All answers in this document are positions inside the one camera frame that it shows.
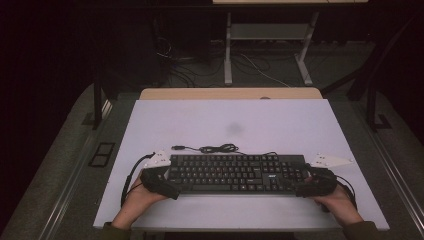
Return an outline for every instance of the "person's right hand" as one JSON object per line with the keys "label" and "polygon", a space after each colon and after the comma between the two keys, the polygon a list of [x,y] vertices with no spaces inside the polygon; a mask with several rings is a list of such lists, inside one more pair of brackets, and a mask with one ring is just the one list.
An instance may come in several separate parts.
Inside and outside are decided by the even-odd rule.
{"label": "person's right hand", "polygon": [[340,185],[327,196],[311,198],[317,203],[324,204],[342,227],[364,221]]}

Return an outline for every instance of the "cable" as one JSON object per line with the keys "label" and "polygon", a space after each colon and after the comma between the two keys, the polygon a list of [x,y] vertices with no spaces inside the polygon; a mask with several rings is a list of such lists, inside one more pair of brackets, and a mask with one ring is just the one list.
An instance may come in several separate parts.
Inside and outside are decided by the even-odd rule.
{"label": "cable", "polygon": [[219,147],[211,147],[211,146],[206,146],[206,147],[201,147],[201,148],[191,148],[191,147],[186,147],[186,146],[172,146],[171,148],[172,150],[184,150],[184,149],[191,149],[194,151],[199,151],[201,153],[205,153],[205,154],[209,154],[209,153],[239,153],[239,154],[243,154],[246,155],[245,153],[242,152],[238,152],[237,150],[239,149],[236,145],[232,144],[232,143],[227,143],[224,145],[221,145]]}
{"label": "cable", "polygon": [[353,206],[356,208],[356,210],[358,210],[358,205],[356,204],[356,194],[355,194],[355,189],[353,188],[353,186],[352,186],[352,184],[350,184],[350,182],[349,181],[347,181],[346,179],[344,179],[344,178],[342,178],[342,177],[340,177],[340,176],[338,176],[338,175],[335,175],[337,178],[340,178],[340,179],[342,179],[343,181],[345,181],[348,185],[349,185],[349,187],[348,186],[346,186],[346,185],[344,185],[343,183],[341,183],[339,180],[337,180],[337,183],[340,185],[340,186],[342,186],[343,187],[343,189],[346,191],[346,193],[347,193],[347,195],[349,196],[349,198],[350,198],[350,201],[352,202],[352,204],[353,204]]}
{"label": "cable", "polygon": [[283,84],[283,85],[285,85],[286,87],[289,87],[289,88],[291,88],[291,86],[290,85],[288,85],[288,84],[286,84],[285,82],[282,82],[282,81],[280,81],[280,80],[278,80],[278,79],[275,79],[275,78],[273,78],[273,77],[270,77],[270,76],[268,76],[268,75],[266,75],[265,73],[263,73],[253,62],[252,62],[252,60],[250,60],[246,55],[244,55],[244,54],[240,54],[242,57],[244,57],[244,58],[246,58],[255,68],[256,68],[256,70],[260,73],[260,74],[262,74],[263,76],[265,76],[265,77],[267,77],[267,78],[269,78],[269,79],[271,79],[271,80],[274,80],[274,81],[276,81],[276,82],[279,82],[279,83],[281,83],[281,84]]}
{"label": "cable", "polygon": [[121,207],[122,205],[124,205],[125,199],[127,198],[127,194],[128,194],[128,188],[130,186],[130,182],[132,179],[132,176],[134,175],[135,169],[137,169],[137,166],[141,163],[141,161],[143,161],[146,158],[152,158],[155,155],[155,153],[152,153],[150,155],[146,155],[142,158],[140,158],[135,164],[134,167],[132,168],[130,174],[127,176],[127,179],[125,180],[125,184],[124,184],[124,188],[122,189],[122,194],[121,194]]}

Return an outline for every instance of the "black cable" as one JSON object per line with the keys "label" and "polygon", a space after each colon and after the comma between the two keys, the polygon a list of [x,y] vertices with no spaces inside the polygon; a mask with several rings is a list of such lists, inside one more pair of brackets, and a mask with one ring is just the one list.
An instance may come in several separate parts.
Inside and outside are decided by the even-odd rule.
{"label": "black cable", "polygon": [[152,153],[150,155],[146,155],[142,158],[140,158],[135,164],[134,167],[132,168],[130,174],[127,176],[127,179],[125,180],[125,184],[124,184],[124,188],[122,189],[122,194],[121,194],[121,207],[122,205],[124,205],[125,199],[127,198],[127,193],[128,193],[128,188],[130,186],[131,183],[131,179],[132,176],[134,175],[135,170],[137,169],[137,166],[141,163],[141,161],[143,161],[146,158],[152,158],[155,155],[155,153]]}
{"label": "black cable", "polygon": [[237,150],[239,148],[232,143],[227,143],[227,144],[221,145],[219,147],[205,146],[205,147],[201,147],[201,148],[198,148],[198,149],[186,147],[186,146],[172,146],[172,150],[184,150],[184,149],[199,151],[199,152],[205,153],[205,154],[219,152],[219,153],[239,153],[239,154],[246,155],[245,153],[238,152]]}
{"label": "black cable", "polygon": [[335,175],[337,178],[342,179],[343,181],[345,181],[348,185],[344,185],[343,183],[341,183],[339,180],[337,180],[337,183],[343,187],[343,189],[346,191],[347,195],[349,195],[350,201],[352,202],[353,206],[356,208],[356,210],[358,210],[358,205],[356,204],[356,194],[355,194],[355,189],[353,188],[352,184],[350,184],[349,181],[347,181],[346,179]]}

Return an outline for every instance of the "keyboard key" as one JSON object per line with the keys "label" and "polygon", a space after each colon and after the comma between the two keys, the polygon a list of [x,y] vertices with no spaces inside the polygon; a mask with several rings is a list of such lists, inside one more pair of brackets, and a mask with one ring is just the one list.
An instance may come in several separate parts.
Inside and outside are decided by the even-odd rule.
{"label": "keyboard key", "polygon": [[193,191],[230,191],[230,185],[193,185]]}

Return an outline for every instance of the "table surface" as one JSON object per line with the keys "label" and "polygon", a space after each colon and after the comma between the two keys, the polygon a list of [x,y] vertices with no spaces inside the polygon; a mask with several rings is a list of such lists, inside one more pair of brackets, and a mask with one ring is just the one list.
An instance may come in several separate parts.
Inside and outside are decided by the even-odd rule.
{"label": "table surface", "polygon": [[214,4],[311,4],[311,3],[365,3],[368,0],[213,0]]}
{"label": "table surface", "polygon": [[[228,93],[238,91],[222,90]],[[182,94],[191,90],[174,91]],[[119,211],[125,178],[140,157],[162,149],[168,154],[195,154],[172,151],[173,145],[201,147],[233,143],[247,154],[271,151],[303,154],[306,162],[312,162],[318,153],[351,159],[352,164],[331,170],[355,187],[361,215],[374,221],[379,229],[389,228],[327,100],[281,99],[283,95],[278,94],[276,96],[280,99],[257,99],[263,93],[253,99],[175,100],[170,97],[174,91],[161,89],[157,92],[166,93],[170,100],[147,100],[143,97],[154,96],[153,90],[148,90],[141,94],[143,100],[136,102],[95,227],[102,227]],[[323,213],[313,201],[278,195],[180,195],[176,201],[168,199],[152,206],[133,227],[146,231],[316,231],[339,228],[333,217]]]}
{"label": "table surface", "polygon": [[322,99],[318,89],[303,88],[148,88],[144,100],[183,99]]}

